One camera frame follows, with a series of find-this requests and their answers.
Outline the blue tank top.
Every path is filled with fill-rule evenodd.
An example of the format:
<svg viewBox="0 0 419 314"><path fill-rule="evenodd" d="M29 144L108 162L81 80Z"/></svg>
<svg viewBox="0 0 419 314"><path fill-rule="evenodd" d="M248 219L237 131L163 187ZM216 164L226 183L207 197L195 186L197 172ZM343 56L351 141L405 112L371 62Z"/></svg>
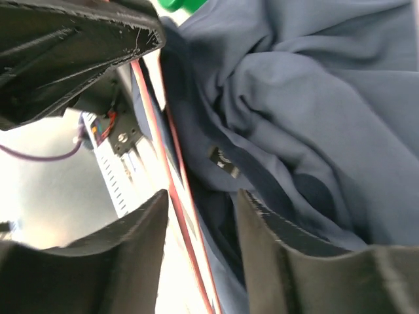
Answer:
<svg viewBox="0 0 419 314"><path fill-rule="evenodd" d="M206 1L160 21L160 128L177 137L223 313L252 313L241 190L349 252L418 248L413 1Z"/></svg>

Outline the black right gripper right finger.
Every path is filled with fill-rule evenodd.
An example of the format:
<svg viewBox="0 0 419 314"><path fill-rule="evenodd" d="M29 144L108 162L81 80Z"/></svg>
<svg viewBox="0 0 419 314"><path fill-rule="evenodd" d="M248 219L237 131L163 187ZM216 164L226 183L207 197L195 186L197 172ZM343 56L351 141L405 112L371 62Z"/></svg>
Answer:
<svg viewBox="0 0 419 314"><path fill-rule="evenodd" d="M238 235L252 313L417 313L418 248L349 252L238 194Z"/></svg>

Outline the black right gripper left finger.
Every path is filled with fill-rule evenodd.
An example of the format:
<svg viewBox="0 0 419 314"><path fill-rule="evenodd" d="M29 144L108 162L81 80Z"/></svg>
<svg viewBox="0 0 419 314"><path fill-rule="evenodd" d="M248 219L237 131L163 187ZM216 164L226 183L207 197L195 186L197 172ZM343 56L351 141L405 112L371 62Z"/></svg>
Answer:
<svg viewBox="0 0 419 314"><path fill-rule="evenodd" d="M1 312L153 313L168 193L64 248L1 243Z"/></svg>

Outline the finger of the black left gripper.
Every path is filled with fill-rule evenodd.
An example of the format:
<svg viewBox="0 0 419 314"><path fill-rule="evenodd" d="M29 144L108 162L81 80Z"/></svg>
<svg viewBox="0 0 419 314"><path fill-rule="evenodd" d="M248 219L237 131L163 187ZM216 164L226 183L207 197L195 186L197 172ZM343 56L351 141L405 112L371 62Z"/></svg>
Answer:
<svg viewBox="0 0 419 314"><path fill-rule="evenodd" d="M149 1L2 1L1 129L62 113L106 72L165 42Z"/></svg>

